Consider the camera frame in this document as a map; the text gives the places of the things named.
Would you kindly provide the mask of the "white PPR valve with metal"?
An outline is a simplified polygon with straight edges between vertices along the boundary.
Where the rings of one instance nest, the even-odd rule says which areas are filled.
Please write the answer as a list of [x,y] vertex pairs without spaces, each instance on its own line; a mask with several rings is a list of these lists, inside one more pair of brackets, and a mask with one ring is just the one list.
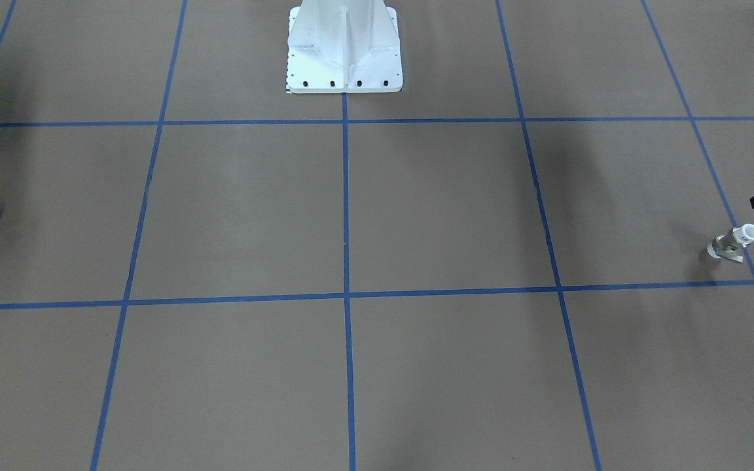
[[714,259],[742,264],[745,260],[745,248],[752,243],[754,243],[754,224],[746,223],[716,236],[706,245],[706,252]]

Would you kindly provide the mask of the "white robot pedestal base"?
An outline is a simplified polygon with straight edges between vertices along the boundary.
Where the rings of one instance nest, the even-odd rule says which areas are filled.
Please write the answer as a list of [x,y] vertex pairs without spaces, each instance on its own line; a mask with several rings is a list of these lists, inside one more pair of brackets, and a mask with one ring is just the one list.
[[398,15],[383,1],[303,1],[290,9],[285,89],[291,94],[400,92]]

